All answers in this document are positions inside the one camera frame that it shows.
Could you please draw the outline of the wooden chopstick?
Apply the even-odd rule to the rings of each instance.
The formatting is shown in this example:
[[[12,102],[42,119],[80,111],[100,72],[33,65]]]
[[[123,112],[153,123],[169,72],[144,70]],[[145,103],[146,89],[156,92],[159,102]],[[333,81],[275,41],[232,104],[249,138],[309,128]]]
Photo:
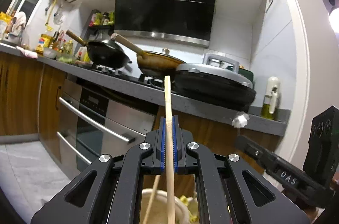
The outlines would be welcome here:
[[[174,148],[172,135],[171,78],[164,78],[165,125],[166,125],[166,180],[167,180],[167,223],[175,224],[175,183],[174,183]]]
[[[149,215],[150,215],[150,212],[151,212],[151,208],[152,208],[152,205],[153,205],[153,201],[154,201],[156,193],[157,193],[157,187],[158,187],[158,183],[160,181],[160,178],[161,178],[161,175],[155,176],[151,196],[149,198],[147,209],[146,209],[146,212],[145,212],[145,215],[144,215],[143,224],[147,224],[147,221],[148,221],[148,218],[149,218]]]

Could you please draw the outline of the wooden chopstick in holder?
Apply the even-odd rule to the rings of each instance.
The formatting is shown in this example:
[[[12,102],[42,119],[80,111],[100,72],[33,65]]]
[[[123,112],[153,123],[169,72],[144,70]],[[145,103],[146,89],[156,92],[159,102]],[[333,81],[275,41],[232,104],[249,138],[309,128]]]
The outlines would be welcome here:
[[[146,209],[146,212],[145,212],[145,215],[144,215],[143,224],[147,224],[147,221],[148,221],[148,218],[149,218],[149,215],[150,215],[150,212],[151,212],[151,208],[152,208],[152,205],[153,205],[153,201],[154,201],[156,193],[157,193],[157,187],[158,187],[158,183],[160,181],[160,178],[161,178],[161,175],[155,176],[151,196],[149,198],[147,209]]]

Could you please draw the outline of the yellow plastic utensil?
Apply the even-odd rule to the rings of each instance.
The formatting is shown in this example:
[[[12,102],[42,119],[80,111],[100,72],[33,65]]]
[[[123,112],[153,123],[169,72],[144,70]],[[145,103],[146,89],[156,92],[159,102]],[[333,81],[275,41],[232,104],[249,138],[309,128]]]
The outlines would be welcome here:
[[[196,196],[193,197],[180,197],[181,202],[188,208],[190,215],[190,223],[199,223],[199,209],[198,200]]]

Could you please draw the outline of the cream ceramic utensil holder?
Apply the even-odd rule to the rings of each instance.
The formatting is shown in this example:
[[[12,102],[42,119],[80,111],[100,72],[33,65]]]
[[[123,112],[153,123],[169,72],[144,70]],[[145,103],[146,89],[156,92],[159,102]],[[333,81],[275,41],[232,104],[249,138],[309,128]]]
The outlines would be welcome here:
[[[140,223],[143,223],[144,215],[147,209],[148,201],[152,189],[143,189],[140,211]],[[175,220],[176,223],[190,223],[188,208],[181,202],[180,198],[175,198]],[[157,190],[151,212],[147,223],[167,223],[167,192]]]

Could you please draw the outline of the stainless built-in oven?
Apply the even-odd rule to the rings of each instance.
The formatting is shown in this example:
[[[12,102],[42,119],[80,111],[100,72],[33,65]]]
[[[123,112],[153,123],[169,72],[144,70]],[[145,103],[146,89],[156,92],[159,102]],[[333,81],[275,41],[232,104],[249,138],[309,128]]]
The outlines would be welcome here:
[[[102,154],[124,155],[144,142],[158,106],[80,78],[67,78],[59,97],[59,165],[70,178]]]

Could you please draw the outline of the black electric griddle pan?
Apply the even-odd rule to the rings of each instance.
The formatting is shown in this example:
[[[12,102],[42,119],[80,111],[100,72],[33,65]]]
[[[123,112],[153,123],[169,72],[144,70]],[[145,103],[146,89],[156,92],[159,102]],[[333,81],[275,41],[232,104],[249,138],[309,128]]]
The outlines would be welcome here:
[[[239,63],[218,54],[204,54],[201,64],[180,64],[175,73],[180,95],[238,112],[255,100],[253,82],[239,73]]]

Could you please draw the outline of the black range hood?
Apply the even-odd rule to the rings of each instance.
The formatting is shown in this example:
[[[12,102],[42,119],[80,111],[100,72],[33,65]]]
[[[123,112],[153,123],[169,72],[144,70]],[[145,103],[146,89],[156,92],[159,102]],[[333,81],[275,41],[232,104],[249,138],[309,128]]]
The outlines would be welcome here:
[[[215,0],[115,0],[115,32],[208,47]]]

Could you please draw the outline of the yellow cooking oil bottle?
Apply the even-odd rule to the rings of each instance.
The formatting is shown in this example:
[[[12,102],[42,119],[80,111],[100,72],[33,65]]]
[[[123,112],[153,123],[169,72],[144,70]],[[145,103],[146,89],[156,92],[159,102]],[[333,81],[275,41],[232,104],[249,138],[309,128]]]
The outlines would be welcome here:
[[[44,49],[46,47],[49,47],[49,44],[51,43],[53,39],[52,31],[46,31],[45,33],[41,34],[39,37],[38,44],[35,48],[35,52],[37,54],[43,55]]]

